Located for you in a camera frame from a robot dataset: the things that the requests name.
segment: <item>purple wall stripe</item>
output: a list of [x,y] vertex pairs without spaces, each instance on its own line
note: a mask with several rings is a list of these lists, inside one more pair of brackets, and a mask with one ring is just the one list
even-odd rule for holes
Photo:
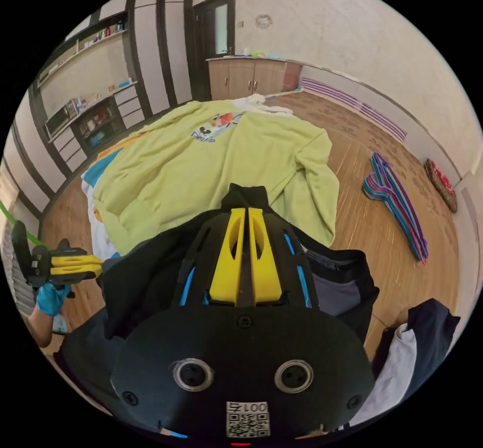
[[391,120],[380,114],[368,104],[360,102],[353,96],[339,91],[338,89],[335,89],[328,84],[324,84],[322,82],[315,81],[314,79],[309,79],[307,77],[302,78],[302,80],[300,81],[300,86],[308,91],[314,91],[321,95],[328,96],[350,106],[351,108],[354,108],[359,113],[379,125],[382,129],[386,130],[400,142],[404,142],[404,140],[406,139],[406,131],[401,129],[399,126],[394,124]]

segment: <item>white cloth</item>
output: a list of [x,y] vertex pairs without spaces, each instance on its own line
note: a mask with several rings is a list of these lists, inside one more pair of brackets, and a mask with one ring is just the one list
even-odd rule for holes
[[87,197],[87,215],[91,224],[92,253],[101,260],[107,260],[117,253],[107,236],[106,227],[94,215],[94,189],[82,179],[82,191]]
[[417,354],[416,336],[407,328],[407,324],[402,324],[396,329],[374,389],[350,421],[350,426],[379,416],[402,401],[413,377]]
[[240,110],[267,115],[293,116],[293,111],[281,106],[266,106],[265,96],[254,94],[246,98],[233,100],[233,105]]

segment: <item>mickey mouse print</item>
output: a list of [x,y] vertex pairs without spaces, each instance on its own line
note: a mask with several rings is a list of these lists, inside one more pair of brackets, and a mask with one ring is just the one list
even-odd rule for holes
[[193,131],[191,136],[198,141],[214,143],[217,136],[221,135],[228,128],[236,126],[242,116],[243,113],[217,114],[209,123]]

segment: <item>door window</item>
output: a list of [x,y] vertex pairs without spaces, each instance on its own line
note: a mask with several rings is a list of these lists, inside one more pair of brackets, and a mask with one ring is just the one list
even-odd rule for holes
[[215,9],[215,54],[228,52],[228,4]]

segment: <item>radiator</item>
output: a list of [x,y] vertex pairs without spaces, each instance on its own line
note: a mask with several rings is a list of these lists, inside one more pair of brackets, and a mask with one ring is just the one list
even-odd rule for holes
[[17,305],[17,309],[29,316],[35,307],[35,296],[31,286],[25,282],[20,271],[19,263],[15,257],[11,239],[12,225],[5,226],[4,237],[1,245],[2,262],[4,264],[5,276],[10,287],[10,292]]

